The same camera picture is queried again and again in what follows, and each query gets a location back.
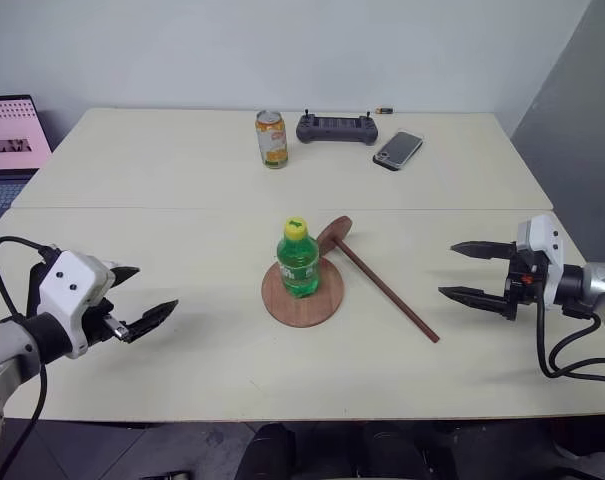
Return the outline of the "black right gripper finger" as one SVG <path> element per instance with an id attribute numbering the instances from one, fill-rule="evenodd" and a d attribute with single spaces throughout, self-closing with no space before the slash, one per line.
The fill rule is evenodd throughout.
<path id="1" fill-rule="evenodd" d="M 510 260 L 517 253 L 517 247 L 514 242 L 465 241 L 452 245 L 450 249 L 467 257 L 486 260 Z"/>
<path id="2" fill-rule="evenodd" d="M 438 291 L 450 300 L 470 308 L 493 313 L 504 313 L 508 309 L 508 302 L 504 297 L 490 295 L 480 289 L 457 286 L 439 287 Z"/>

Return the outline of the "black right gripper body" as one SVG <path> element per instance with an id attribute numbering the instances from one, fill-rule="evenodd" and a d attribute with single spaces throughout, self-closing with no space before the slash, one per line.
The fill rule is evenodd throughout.
<path id="1" fill-rule="evenodd" d="M 506 307 L 502 315 L 516 318 L 520 304 L 529 305 L 543 298 L 548 278 L 548 259 L 542 252 L 520 252 L 509 260 L 504 287 Z"/>

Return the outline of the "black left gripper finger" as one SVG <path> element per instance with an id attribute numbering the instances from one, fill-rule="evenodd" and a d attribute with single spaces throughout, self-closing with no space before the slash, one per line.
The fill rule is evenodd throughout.
<path id="1" fill-rule="evenodd" d="M 178 304 L 178 300 L 172 300 L 147 310 L 139 320 L 127 326 L 127 333 L 123 337 L 123 341 L 133 343 L 159 327 L 173 313 Z"/>
<path id="2" fill-rule="evenodd" d="M 139 273 L 140 269 L 132 266 L 116 266 L 111 269 L 111 272 L 114 276 L 111 287 L 114 288 Z"/>

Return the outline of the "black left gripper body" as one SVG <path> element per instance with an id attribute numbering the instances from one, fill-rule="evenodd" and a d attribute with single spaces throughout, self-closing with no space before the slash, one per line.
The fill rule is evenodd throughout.
<path id="1" fill-rule="evenodd" d="M 82 316 L 82 331 L 88 346 L 116 338 L 131 343 L 132 335 L 125 322 L 115 319 L 111 314 L 114 305 L 103 298 L 96 306 L 89 307 Z"/>

